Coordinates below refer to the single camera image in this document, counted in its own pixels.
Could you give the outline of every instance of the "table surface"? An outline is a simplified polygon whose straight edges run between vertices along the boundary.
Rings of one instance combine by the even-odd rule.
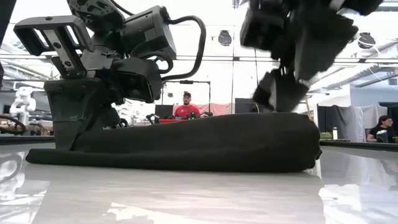
[[[41,166],[0,146],[0,223],[398,223],[398,153],[322,147],[298,174]]]

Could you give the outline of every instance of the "man in red shirt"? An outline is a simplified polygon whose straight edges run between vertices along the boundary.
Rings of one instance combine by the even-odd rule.
[[[196,106],[191,105],[191,93],[185,92],[183,97],[184,105],[179,106],[174,113],[176,118],[187,119],[192,117],[192,113],[195,117],[200,116],[199,109]]]

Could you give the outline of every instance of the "pink curtain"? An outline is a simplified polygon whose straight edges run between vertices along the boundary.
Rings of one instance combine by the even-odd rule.
[[[173,114],[179,106],[181,106],[181,105],[174,105]],[[199,109],[201,114],[209,111],[209,104],[195,105],[195,106]],[[231,114],[231,103],[224,104],[224,105],[210,103],[210,111],[213,113],[213,116]]]

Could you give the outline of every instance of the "woman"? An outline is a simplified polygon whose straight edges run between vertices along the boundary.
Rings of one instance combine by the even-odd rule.
[[[395,142],[393,140],[394,137],[396,137],[396,133],[392,128],[392,119],[389,116],[381,116],[379,118],[379,123],[377,124],[376,127],[372,128],[372,130],[369,132],[367,140],[368,142],[377,142],[377,133],[382,130],[387,131],[387,136],[388,136],[388,141],[389,142]]]

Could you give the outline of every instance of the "man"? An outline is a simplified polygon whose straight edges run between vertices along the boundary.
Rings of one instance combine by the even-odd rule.
[[[368,142],[377,142],[377,133],[379,131],[386,130],[389,143],[393,143],[396,134],[392,128],[392,124],[392,119],[389,116],[381,116],[379,118],[379,123],[377,124],[377,126],[372,128],[372,130],[369,132],[367,137]]]
[[[191,118],[192,114],[195,117],[200,116],[199,109],[196,106],[191,105],[191,93],[185,92],[183,96],[184,104],[179,106],[174,113],[176,118],[186,119],[187,117]]]

